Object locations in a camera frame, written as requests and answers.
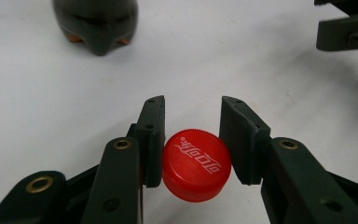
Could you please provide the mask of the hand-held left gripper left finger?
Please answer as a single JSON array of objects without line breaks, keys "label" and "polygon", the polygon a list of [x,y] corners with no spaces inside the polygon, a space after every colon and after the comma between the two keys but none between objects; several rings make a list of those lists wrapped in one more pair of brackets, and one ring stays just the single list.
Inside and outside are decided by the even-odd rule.
[{"label": "hand-held left gripper left finger", "polygon": [[162,177],[162,152],[165,144],[165,98],[163,95],[145,101],[136,123],[128,136],[140,146],[142,183],[147,188],[159,186]]}]

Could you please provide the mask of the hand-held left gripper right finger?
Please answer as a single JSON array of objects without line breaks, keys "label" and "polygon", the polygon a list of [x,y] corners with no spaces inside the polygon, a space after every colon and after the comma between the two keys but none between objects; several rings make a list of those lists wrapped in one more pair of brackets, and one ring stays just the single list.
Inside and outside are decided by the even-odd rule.
[{"label": "hand-held left gripper right finger", "polygon": [[263,151],[270,127],[244,101],[223,96],[219,138],[225,143],[237,178],[243,185],[261,183]]}]

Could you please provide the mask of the red bottle cap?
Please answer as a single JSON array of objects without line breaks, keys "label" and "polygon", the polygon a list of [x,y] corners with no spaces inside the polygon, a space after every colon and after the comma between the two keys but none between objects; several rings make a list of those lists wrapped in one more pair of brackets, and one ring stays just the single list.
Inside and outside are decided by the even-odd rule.
[{"label": "red bottle cap", "polygon": [[211,200],[225,186],[231,159],[214,134],[198,129],[173,135],[163,149],[162,179],[176,197],[192,203]]}]

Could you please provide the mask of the dark cola bottle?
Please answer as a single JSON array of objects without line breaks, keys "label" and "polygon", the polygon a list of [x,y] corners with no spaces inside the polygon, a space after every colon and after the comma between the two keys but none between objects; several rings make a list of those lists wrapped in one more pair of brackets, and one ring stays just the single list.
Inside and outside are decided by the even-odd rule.
[{"label": "dark cola bottle", "polygon": [[130,44],[138,22],[137,0],[51,0],[55,18],[70,42],[95,55]]}]

